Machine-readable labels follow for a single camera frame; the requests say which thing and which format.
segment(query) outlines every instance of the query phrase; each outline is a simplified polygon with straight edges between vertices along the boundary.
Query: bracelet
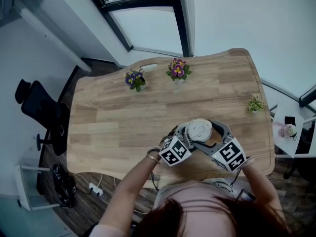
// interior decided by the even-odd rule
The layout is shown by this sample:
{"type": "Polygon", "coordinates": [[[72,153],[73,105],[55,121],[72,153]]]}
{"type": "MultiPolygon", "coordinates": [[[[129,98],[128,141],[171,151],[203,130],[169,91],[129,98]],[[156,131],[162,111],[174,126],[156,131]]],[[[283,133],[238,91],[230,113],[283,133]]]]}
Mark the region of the bracelet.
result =
{"type": "Polygon", "coordinates": [[[155,160],[158,164],[160,164],[160,162],[153,156],[149,155],[149,154],[146,154],[147,157],[149,157],[150,159],[153,159],[155,160]]]}

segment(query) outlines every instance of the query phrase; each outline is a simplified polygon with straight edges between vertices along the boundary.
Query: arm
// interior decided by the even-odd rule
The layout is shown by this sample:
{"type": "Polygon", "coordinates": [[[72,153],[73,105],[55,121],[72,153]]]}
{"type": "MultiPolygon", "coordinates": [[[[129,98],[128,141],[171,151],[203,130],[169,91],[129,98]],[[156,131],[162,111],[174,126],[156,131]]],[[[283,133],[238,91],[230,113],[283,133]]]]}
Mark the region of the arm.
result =
{"type": "MultiPolygon", "coordinates": [[[[158,152],[150,155],[160,160],[158,152]]],[[[134,204],[157,162],[144,157],[119,183],[99,224],[118,228],[129,236],[134,204]]]]}
{"type": "Polygon", "coordinates": [[[273,207],[284,218],[277,191],[268,178],[258,171],[253,164],[242,168],[258,203],[273,207]]]}

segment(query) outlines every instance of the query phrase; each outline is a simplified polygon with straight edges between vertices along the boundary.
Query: power strip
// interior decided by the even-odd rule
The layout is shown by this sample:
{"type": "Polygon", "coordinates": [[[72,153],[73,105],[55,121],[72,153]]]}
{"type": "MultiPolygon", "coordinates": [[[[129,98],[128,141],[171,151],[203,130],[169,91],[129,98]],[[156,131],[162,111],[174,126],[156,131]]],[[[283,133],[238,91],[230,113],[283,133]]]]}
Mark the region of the power strip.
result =
{"type": "Polygon", "coordinates": [[[101,190],[99,187],[97,187],[93,183],[89,183],[89,189],[92,189],[93,192],[95,192],[95,194],[99,193],[99,196],[101,196],[103,194],[103,190],[101,190]]]}

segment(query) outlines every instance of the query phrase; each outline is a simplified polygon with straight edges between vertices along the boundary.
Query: white cylindrical object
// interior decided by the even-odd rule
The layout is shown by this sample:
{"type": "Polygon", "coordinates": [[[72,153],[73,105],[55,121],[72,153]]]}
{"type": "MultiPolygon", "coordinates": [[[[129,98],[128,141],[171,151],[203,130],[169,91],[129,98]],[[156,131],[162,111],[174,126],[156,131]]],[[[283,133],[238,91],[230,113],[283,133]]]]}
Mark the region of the white cylindrical object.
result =
{"type": "Polygon", "coordinates": [[[194,119],[189,123],[188,134],[193,141],[205,142],[211,137],[212,123],[202,118],[194,119]]]}

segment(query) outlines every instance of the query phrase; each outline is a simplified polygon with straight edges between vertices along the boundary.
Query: pink shirt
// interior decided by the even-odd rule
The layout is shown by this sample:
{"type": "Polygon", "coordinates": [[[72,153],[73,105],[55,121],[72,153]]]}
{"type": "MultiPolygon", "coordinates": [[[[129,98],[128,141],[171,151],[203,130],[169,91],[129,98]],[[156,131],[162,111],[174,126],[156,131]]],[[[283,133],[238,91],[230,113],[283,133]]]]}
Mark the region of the pink shirt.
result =
{"type": "MultiPolygon", "coordinates": [[[[202,182],[190,181],[184,184],[162,188],[156,198],[154,208],[163,204],[167,198],[178,201],[186,214],[183,236],[234,237],[235,229],[229,216],[215,208],[229,211],[227,207],[214,197],[225,197],[219,188],[202,182]]],[[[119,229],[97,225],[90,237],[125,237],[119,229]]]]}

